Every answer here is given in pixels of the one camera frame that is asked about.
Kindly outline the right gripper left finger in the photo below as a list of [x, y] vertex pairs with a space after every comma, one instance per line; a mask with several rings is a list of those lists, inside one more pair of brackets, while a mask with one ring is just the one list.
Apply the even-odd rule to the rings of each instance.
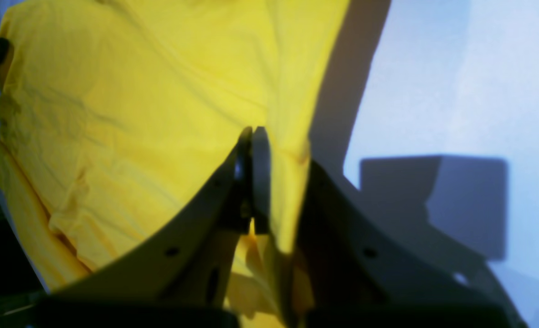
[[249, 233], [252, 128], [160, 231], [40, 301], [36, 328], [237, 328], [223, 308], [236, 246]]

